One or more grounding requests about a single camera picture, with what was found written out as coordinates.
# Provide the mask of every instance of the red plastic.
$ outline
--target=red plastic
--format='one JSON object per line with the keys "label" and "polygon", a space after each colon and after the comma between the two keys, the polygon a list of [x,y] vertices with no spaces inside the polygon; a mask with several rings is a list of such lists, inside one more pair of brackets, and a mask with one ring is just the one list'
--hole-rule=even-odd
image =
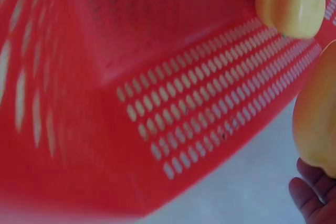
{"label": "red plastic", "polygon": [[215,169],[336,37],[336,0],[304,41],[253,1],[0,0],[0,195],[143,216]]}

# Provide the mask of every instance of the floor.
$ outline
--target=floor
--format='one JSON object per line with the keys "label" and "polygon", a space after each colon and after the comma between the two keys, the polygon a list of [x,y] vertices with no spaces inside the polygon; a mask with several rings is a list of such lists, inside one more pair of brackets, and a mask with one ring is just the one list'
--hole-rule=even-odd
{"label": "floor", "polygon": [[[245,148],[183,195],[132,224],[303,224],[288,193],[297,176],[296,152],[288,107]],[[9,209],[0,201],[0,222],[11,224],[111,224],[107,218],[43,216]]]}

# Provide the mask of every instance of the yellow bell pepper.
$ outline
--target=yellow bell pepper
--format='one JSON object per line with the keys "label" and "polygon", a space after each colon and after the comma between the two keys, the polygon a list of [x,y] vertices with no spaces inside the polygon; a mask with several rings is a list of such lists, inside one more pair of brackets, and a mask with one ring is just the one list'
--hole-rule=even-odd
{"label": "yellow bell pepper", "polygon": [[303,161],[336,178],[336,41],[321,54],[300,92],[293,135]]}
{"label": "yellow bell pepper", "polygon": [[298,39],[316,35],[326,10],[326,0],[255,0],[255,4],[261,22]]}

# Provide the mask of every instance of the finger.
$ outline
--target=finger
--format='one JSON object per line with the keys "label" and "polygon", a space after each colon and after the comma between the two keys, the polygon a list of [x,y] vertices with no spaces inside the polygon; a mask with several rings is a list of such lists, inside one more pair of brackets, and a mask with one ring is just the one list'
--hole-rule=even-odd
{"label": "finger", "polygon": [[314,219],[324,206],[313,189],[300,178],[292,179],[289,183],[289,192],[305,221]]}
{"label": "finger", "polygon": [[336,199],[336,180],[329,178],[321,169],[313,168],[301,159],[297,162],[299,173],[325,201]]}

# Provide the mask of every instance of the hand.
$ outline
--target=hand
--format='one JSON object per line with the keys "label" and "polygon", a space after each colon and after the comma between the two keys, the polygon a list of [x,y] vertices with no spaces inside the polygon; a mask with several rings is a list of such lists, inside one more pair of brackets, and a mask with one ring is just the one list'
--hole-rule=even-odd
{"label": "hand", "polygon": [[322,170],[305,164],[301,159],[297,169],[302,175],[289,183],[290,194],[307,224],[336,223],[336,180]]}

